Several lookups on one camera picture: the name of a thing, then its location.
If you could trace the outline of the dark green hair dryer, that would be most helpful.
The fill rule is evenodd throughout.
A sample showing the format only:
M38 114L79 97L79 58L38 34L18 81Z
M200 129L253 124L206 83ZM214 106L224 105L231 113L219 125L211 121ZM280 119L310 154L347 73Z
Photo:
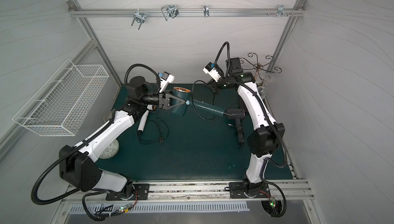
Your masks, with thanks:
M189 107L191 107L196 111L201 110L201 111L205 111L205 112L208 112L208 113L216 115L216 116L224 116L224 114L225 114L224 108L216 107L214 105L192 99L191 90L189 90L189 89L186 89L183 87L174 87L171 91L184 91L184 92L189 93L189 100L186 102L187 109ZM178 116L184 116L187 112L187 109L186 110L170 110L170 113L174 114L174 115L178 115Z

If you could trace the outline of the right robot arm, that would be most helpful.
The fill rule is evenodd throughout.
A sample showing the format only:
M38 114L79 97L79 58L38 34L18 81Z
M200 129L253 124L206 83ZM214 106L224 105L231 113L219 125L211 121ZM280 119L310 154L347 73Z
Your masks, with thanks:
M251 152L249 166L243 179L243 192L253 198L271 183L264 173L269 163L277 168L287 166L287 153L283 135L285 127L276 122L258 93L258 85L250 72L244 72L240 58L230 56L229 42L221 46L214 62L210 62L204 73L211 77L206 84L214 94L226 88L237 91L253 125L253 132L247 139Z

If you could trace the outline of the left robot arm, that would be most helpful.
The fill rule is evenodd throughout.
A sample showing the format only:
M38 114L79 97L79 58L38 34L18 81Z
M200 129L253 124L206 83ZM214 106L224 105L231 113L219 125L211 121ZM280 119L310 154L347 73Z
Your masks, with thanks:
M149 83L142 76L132 79L125 78L128 89L125 103L111 112L111 118L93 134L73 147L64 146L59 151L59 158L52 163L37 179L31 191L31 200L36 205L47 205L76 192L91 190L114 193L122 200L129 200L136 196L132 179L121 174L100 169L96 162L105 149L123 132L135 125L143 123L147 114L153 108L169 110L172 108L170 100L174 97L165 91L174 76L167 73L154 73L156 88L149 90ZM59 168L60 178L75 187L52 199L40 199L38 190L46 176Z

